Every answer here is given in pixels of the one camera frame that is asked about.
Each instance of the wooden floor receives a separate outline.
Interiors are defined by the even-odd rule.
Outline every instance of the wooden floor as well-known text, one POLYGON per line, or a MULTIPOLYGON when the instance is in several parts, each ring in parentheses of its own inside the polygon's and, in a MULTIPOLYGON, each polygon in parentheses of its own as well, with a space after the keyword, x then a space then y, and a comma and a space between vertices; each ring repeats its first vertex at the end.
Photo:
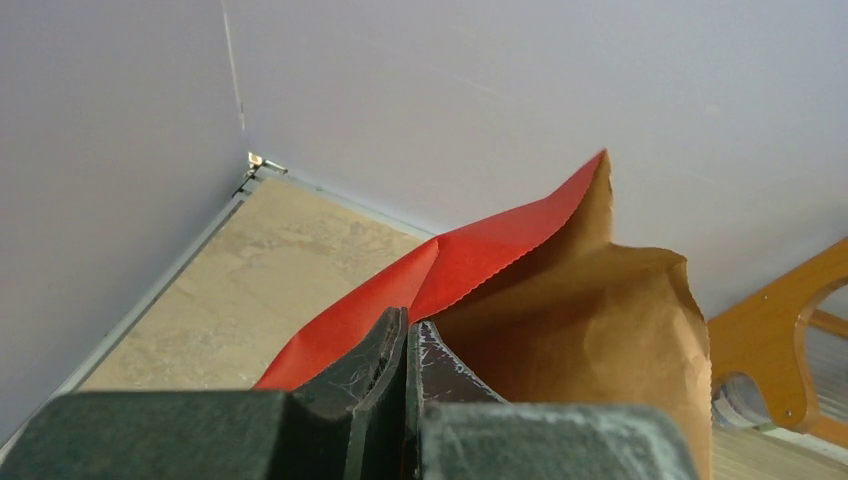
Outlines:
MULTIPOLYGON (((82 389, 251 387, 307 321, 423 239, 268 179, 82 389)), ((848 478, 848 467, 753 432, 717 432, 720 480, 848 478)))

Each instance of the wooden chair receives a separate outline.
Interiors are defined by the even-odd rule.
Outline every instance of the wooden chair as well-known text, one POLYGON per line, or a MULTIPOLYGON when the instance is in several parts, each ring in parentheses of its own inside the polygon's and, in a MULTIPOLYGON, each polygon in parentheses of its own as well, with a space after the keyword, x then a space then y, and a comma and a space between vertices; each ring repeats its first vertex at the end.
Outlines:
POLYGON ((848 424, 821 414, 804 343, 808 325, 848 339, 848 320, 817 310, 846 284, 843 238, 710 321, 713 389, 748 375, 775 425, 848 448, 848 424))

